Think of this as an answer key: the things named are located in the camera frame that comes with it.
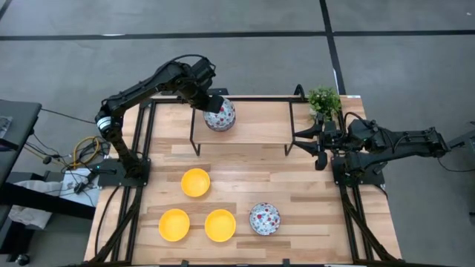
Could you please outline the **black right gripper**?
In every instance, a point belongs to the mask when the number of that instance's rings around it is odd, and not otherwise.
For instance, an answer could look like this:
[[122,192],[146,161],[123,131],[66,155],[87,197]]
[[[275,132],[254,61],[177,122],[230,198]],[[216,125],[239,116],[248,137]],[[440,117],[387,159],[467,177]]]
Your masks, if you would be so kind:
[[295,132],[294,137],[313,139],[315,136],[318,136],[318,142],[303,142],[303,141],[294,141],[293,145],[303,149],[312,156],[317,156],[318,159],[315,161],[315,169],[317,171],[322,171],[327,166],[327,152],[326,150],[331,150],[334,146],[335,139],[327,139],[324,135],[324,115],[318,113],[315,119],[316,125],[312,127]]

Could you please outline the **yellow mini bowl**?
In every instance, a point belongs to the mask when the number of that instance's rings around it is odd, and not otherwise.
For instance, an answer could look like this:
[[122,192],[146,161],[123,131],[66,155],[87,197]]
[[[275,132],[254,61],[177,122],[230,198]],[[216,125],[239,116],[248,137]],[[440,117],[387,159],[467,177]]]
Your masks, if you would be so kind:
[[217,243],[231,239],[236,230],[236,220],[230,211],[217,209],[212,211],[205,221],[207,237]]
[[193,168],[184,173],[180,184],[185,195],[201,197],[208,191],[211,180],[207,171]]
[[178,208],[166,211],[159,220],[160,236],[169,242],[182,240],[189,232],[189,227],[188,214]]

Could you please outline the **small green potted plant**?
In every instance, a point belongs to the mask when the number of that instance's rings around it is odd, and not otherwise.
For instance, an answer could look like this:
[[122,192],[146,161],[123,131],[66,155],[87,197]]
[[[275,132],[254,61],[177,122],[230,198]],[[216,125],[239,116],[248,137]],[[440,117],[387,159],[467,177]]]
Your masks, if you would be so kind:
[[321,114],[325,121],[331,121],[341,110],[341,100],[335,88],[319,86],[309,91],[307,101],[310,116],[314,119]]

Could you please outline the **wooden shelf black metal legs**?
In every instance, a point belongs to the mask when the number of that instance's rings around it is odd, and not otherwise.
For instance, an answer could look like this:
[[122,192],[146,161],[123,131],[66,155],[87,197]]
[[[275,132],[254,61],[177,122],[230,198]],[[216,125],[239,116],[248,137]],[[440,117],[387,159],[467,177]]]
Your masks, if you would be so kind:
[[189,141],[196,153],[202,145],[283,145],[289,155],[295,137],[292,104],[296,96],[227,96],[237,119],[224,132],[207,128],[200,111],[193,110]]

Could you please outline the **white printed paper sheet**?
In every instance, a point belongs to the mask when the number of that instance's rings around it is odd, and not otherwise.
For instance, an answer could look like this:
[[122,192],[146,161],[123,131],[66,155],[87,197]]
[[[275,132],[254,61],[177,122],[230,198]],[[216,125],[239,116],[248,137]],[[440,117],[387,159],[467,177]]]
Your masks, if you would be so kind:
[[[87,179],[90,171],[87,168],[78,168],[72,171],[66,171],[62,180],[62,188],[59,197],[80,204],[96,207],[99,199],[98,178],[95,177],[90,182]],[[87,186],[80,194],[75,194],[73,189],[78,183],[85,183]]]

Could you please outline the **black desk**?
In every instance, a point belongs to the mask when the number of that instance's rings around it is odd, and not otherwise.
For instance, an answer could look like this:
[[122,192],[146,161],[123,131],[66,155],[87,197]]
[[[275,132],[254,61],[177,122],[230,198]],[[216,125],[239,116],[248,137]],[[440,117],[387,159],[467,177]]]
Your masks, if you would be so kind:
[[0,151],[0,187],[7,180],[19,154],[34,132],[42,105],[37,102],[14,102],[0,99],[0,116],[11,118],[3,139],[13,143],[17,149]]

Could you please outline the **black furniture beam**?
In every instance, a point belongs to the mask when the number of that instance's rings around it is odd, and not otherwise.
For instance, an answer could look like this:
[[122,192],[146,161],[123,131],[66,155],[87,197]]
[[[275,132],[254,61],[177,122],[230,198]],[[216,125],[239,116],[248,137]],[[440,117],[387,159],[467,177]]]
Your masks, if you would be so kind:
[[19,205],[88,220],[92,220],[95,215],[94,207],[33,191],[8,182],[0,187],[0,204]]

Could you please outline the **white crumpled cloth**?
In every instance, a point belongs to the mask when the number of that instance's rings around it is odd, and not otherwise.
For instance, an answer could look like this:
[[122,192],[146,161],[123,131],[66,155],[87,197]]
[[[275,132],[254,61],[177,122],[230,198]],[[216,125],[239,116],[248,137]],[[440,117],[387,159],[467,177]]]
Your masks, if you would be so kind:
[[[40,193],[46,193],[54,197],[59,196],[62,190],[62,182],[44,182],[41,180],[28,180],[17,182],[16,185],[33,191],[38,191]],[[52,213],[49,211],[14,205],[10,209],[8,217],[16,223],[22,223],[24,225],[33,225],[40,229],[44,229],[51,215]]]

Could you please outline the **black metal rig frame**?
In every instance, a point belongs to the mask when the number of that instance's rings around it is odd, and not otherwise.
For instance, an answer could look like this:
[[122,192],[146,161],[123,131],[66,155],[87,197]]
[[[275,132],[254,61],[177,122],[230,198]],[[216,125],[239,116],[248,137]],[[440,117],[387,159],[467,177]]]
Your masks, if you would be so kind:
[[109,261],[190,266],[376,259],[348,217],[331,167],[290,146],[311,124],[297,96],[236,96],[237,123],[210,131],[199,112],[158,97],[125,113],[125,142],[151,160],[140,209]]

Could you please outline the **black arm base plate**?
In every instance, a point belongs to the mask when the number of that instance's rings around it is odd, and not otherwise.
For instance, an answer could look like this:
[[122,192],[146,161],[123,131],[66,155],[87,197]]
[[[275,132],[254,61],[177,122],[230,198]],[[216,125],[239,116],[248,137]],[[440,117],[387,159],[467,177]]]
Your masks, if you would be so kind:
[[363,173],[353,173],[345,171],[344,158],[337,156],[331,159],[333,179],[337,185],[345,185],[354,188],[357,185],[383,185],[385,184],[382,169],[386,162],[370,166]]
[[151,160],[140,160],[138,174],[129,174],[118,159],[105,159],[100,164],[91,167],[99,174],[99,187],[125,186],[141,187],[148,184]]

